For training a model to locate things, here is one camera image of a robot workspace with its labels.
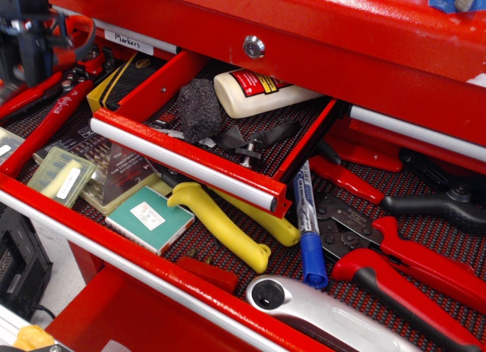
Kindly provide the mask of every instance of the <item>cable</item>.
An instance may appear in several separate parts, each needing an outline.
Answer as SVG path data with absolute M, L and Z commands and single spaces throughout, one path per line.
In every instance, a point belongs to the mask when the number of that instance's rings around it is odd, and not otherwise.
M 37 309 L 37 310 L 42 310 L 43 312 L 46 312 L 47 314 L 49 314 L 49 316 L 52 318 L 52 319 L 55 319 L 55 315 L 53 312 L 51 312 L 49 309 L 47 309 L 45 306 L 42 306 L 42 305 L 39 305 L 37 304 L 34 309 Z

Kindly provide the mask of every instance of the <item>lock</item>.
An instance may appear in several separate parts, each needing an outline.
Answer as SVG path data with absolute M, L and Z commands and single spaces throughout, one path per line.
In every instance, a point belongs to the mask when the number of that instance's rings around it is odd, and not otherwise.
M 250 58 L 262 58 L 265 55 L 265 44 L 256 36 L 246 36 L 243 50 Z

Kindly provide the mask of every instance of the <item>bottle label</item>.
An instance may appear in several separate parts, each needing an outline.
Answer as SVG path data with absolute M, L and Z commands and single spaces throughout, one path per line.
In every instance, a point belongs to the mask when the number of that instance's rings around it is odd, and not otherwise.
M 277 93 L 279 89 L 291 86 L 283 80 L 274 79 L 247 69 L 233 71 L 230 74 L 235 78 L 247 98 L 259 94 Z

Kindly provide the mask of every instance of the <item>silver utility knife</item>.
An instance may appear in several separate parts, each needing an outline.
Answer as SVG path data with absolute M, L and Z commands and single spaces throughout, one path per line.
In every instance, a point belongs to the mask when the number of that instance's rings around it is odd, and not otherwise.
M 259 276 L 248 285 L 245 298 L 258 310 L 339 352 L 420 350 L 378 321 L 293 278 Z

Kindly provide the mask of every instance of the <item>blue object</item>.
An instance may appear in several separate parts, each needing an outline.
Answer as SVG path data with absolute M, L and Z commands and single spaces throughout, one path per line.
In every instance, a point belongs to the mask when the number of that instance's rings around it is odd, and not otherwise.
M 309 161 L 294 177 L 295 208 L 298 229 L 301 232 L 302 271 L 304 283 L 314 288 L 324 288 L 328 283 L 326 263 L 317 228 L 314 190 Z
M 316 289 L 325 288 L 329 280 L 327 279 L 324 252 L 319 234 L 314 232 L 303 233 L 301 251 L 304 283 Z
M 428 5 L 445 13 L 462 13 L 454 8 L 454 0 L 428 0 Z M 474 0 L 469 12 L 486 10 L 486 0 Z

